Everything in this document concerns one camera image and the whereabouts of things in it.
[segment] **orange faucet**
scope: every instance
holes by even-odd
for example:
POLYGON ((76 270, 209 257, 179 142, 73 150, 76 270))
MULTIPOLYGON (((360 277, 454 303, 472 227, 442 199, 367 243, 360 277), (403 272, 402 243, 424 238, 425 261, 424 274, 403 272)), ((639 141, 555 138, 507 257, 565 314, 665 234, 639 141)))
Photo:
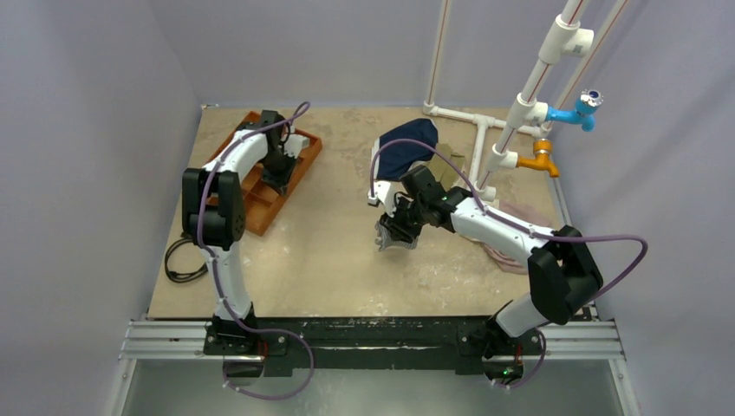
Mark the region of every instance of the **orange faucet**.
POLYGON ((528 167, 535 171, 547 171, 551 178, 559 177, 559 170, 556 169, 554 162, 549 159, 551 151, 554 150, 554 145, 547 139, 536 140, 533 143, 533 154, 536 155, 535 159, 518 158, 516 167, 528 167))

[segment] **gray wall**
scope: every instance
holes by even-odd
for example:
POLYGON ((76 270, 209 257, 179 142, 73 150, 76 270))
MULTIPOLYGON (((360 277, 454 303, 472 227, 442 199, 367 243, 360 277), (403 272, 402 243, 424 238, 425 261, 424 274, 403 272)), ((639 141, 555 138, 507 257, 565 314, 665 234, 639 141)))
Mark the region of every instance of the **gray wall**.
MULTIPOLYGON (((735 405, 732 16, 728 0, 632 1, 582 83, 605 95, 598 128, 553 136, 574 223, 651 244, 601 299, 646 415, 732 414, 735 405)), ((635 246, 594 248, 608 279, 635 246)))
POLYGON ((0 4, 0 413, 99 415, 198 106, 145 1, 0 4))
MULTIPOLYGON (((566 0, 453 2, 437 102, 507 107, 566 0)), ((588 7, 591 23, 602 3, 588 7)), ((151 0, 202 102, 420 106, 440 0, 151 0)), ((563 60, 542 90, 558 83, 563 60)))
MULTIPOLYGON (((548 360, 537 378, 510 394, 490 387, 484 375, 320 368, 306 390, 275 402, 223 389, 221 368, 215 361, 139 361, 123 415, 623 416, 606 361, 548 360)), ((259 379, 246 388, 288 392, 307 372, 297 369, 291 378, 259 379)))

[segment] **black cable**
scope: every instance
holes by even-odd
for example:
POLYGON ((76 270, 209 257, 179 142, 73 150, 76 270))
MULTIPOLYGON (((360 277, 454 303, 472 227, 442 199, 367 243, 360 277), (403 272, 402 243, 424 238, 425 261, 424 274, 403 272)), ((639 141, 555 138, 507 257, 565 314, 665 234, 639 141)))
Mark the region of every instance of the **black cable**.
POLYGON ((502 312, 503 309, 507 308, 508 305, 510 305, 511 303, 513 303, 513 300, 512 299, 510 299, 505 305, 501 306, 500 309, 498 309, 498 312, 492 314, 491 317, 497 318, 498 315, 500 315, 500 312, 502 312))
POLYGON ((171 257, 173 252, 178 249, 178 247, 181 247, 184 244, 194 244, 194 240, 189 237, 183 237, 179 240, 174 241, 173 244, 171 244, 171 246, 168 248, 168 250, 166 250, 166 255, 163 258, 163 269, 166 273, 166 277, 168 277, 168 280, 174 283, 193 282, 204 276, 207 271, 206 263, 202 263, 201 267, 199 267, 198 270, 186 273, 179 273, 178 271, 174 271, 168 268, 168 259, 171 257))

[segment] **tabletop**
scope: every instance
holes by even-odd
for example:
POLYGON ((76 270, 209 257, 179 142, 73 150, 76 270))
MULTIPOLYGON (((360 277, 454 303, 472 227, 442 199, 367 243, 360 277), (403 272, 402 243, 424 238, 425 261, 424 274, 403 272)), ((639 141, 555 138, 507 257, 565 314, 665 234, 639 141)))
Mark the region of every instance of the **tabletop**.
MULTIPOLYGON (((203 110, 188 166, 201 167, 250 111, 203 110)), ((293 108, 278 108, 284 116, 293 108)), ((470 109, 498 118, 507 110, 470 109)), ((424 117, 420 108, 312 107, 296 127, 322 139, 323 149, 263 237, 245 232, 240 261, 245 287, 260 316, 489 315, 528 291, 528 277, 503 272, 482 248, 444 229, 425 226, 415 250, 379 252, 375 222, 381 208, 367 204, 370 150, 383 133, 424 117)), ((476 127, 434 118, 439 142, 472 158, 476 127)), ((500 130, 488 131, 485 150, 500 130)), ((511 150, 532 158, 533 139, 519 134, 511 150)), ((532 206, 558 225, 545 172, 503 170, 491 182, 498 198, 532 206)), ((181 233, 177 204, 166 246, 181 233)), ((169 261, 176 271, 197 269, 203 258, 187 245, 169 261)), ((163 262, 150 318, 206 318, 215 309, 207 274, 172 283, 163 262)))

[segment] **white wall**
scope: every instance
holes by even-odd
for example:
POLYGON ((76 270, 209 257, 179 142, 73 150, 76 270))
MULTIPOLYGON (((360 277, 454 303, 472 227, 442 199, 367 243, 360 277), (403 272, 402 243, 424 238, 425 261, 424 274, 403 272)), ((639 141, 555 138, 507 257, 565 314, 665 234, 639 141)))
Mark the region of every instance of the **white wall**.
POLYGON ((440 0, 151 4, 202 102, 418 105, 440 0))
POLYGON ((0 405, 99 415, 198 106, 143 0, 0 2, 0 405))
MULTIPOLYGON (((202 102, 420 106, 425 99, 440 0, 151 3, 202 102)), ((565 3, 453 2, 437 102, 509 106, 565 3)), ((602 3, 582 22, 591 25, 602 3)), ((542 98, 573 61, 551 72, 542 98)))
MULTIPOLYGON (((555 132, 575 225, 634 232, 640 268, 601 299, 615 316, 643 414, 732 414, 735 395, 735 3, 631 1, 583 86, 598 127, 555 132)), ((608 280, 635 244, 597 245, 608 280)))

